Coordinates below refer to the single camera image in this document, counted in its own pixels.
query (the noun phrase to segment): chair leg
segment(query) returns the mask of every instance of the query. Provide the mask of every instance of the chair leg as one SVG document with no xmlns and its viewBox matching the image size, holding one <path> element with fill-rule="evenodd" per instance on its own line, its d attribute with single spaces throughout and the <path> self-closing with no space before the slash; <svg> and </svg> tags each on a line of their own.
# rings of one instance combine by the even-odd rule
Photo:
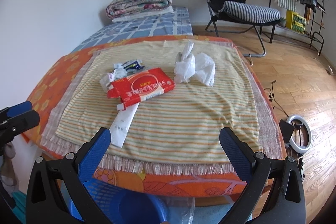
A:
<svg viewBox="0 0 336 224">
<path fill-rule="evenodd" d="M 272 33 L 271 33 L 271 37 L 270 37 L 270 39 L 269 39 L 269 42 L 270 42 L 271 44 L 272 44 L 272 42 L 273 42 L 274 31 L 275 31 L 275 25 L 273 25 Z"/>
<path fill-rule="evenodd" d="M 245 57 L 264 57 L 266 55 L 266 49 L 265 49 L 265 46 L 263 44 L 263 40 L 261 39 L 261 36 L 260 36 L 257 28 L 255 26 L 253 26 L 253 28 L 254 28 L 256 34 L 258 35 L 261 47 L 263 49 L 263 53 L 262 54 L 243 54 L 243 56 L 245 56 Z"/>
<path fill-rule="evenodd" d="M 209 23 L 208 23 L 208 25 L 206 26 L 206 28 L 205 28 L 205 31 L 206 31 L 206 32 L 208 32 L 208 28 L 209 28 L 209 26 L 211 25 L 211 22 L 212 22 L 212 20 L 210 20 Z"/>
<path fill-rule="evenodd" d="M 217 35 L 217 37 L 219 37 L 216 22 L 213 21 L 212 23 L 213 23 L 213 27 L 215 28 L 216 35 Z"/>
</svg>

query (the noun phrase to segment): white paper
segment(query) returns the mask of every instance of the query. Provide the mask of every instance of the white paper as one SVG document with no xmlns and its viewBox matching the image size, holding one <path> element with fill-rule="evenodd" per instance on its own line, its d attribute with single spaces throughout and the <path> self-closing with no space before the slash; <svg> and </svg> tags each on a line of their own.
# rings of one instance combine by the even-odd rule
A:
<svg viewBox="0 0 336 224">
<path fill-rule="evenodd" d="M 110 127 L 111 144 L 122 148 L 139 103 L 120 110 Z"/>
</svg>

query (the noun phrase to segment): metal screw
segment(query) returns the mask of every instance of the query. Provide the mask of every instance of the metal screw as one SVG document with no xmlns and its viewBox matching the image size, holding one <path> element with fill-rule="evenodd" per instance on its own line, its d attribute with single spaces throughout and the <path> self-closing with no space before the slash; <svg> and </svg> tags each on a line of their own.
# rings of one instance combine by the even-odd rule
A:
<svg viewBox="0 0 336 224">
<path fill-rule="evenodd" d="M 256 155 L 257 158 L 259 158 L 259 159 L 263 159 L 263 158 L 265 158 L 265 155 L 264 155 L 263 153 L 261 153 L 261 152 L 257 152 L 255 155 Z"/>
<path fill-rule="evenodd" d="M 39 164 L 40 162 L 43 161 L 43 157 L 38 157 L 35 161 Z"/>
<path fill-rule="evenodd" d="M 68 153 L 68 154 L 66 154 L 65 157 L 66 157 L 67 160 L 72 160 L 75 157 L 75 154 L 74 153 Z"/>
<path fill-rule="evenodd" d="M 289 160 L 290 162 L 295 162 L 295 159 L 294 159 L 292 156 L 289 156 L 289 157 L 288 157 L 288 160 Z"/>
</svg>

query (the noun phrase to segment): blue checkered sheet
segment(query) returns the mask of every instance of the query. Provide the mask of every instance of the blue checkered sheet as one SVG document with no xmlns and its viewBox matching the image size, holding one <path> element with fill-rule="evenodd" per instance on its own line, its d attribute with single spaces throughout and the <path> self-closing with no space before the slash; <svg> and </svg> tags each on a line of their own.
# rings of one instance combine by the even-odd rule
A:
<svg viewBox="0 0 336 224">
<path fill-rule="evenodd" d="M 174 13 L 111 23 L 83 41 L 72 52 L 122 39 L 169 34 L 193 34 L 187 8 L 176 7 Z"/>
</svg>

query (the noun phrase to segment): black clamp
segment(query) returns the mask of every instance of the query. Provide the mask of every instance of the black clamp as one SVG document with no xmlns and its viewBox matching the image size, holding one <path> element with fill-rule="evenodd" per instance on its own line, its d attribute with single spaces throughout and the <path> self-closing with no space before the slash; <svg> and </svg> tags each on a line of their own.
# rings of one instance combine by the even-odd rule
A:
<svg viewBox="0 0 336 224">
<path fill-rule="evenodd" d="M 0 110 L 0 156 L 4 146 L 19 135 L 40 123 L 39 114 L 32 110 L 29 101 Z"/>
<path fill-rule="evenodd" d="M 85 223 L 111 224 L 83 185 L 92 178 L 110 142 L 110 131 L 101 128 L 77 153 L 68 153 L 61 160 L 46 161 L 43 157 L 38 157 L 28 185 L 26 223 L 83 223 L 70 215 L 58 187 L 58 179 L 64 181 Z"/>
<path fill-rule="evenodd" d="M 254 153 L 230 128 L 221 130 L 219 141 L 239 178 L 248 183 L 220 224 L 305 223 L 305 195 L 292 156 L 275 160 L 262 152 Z M 268 179 L 274 180 L 266 203 L 258 217 L 247 221 Z"/>
</svg>

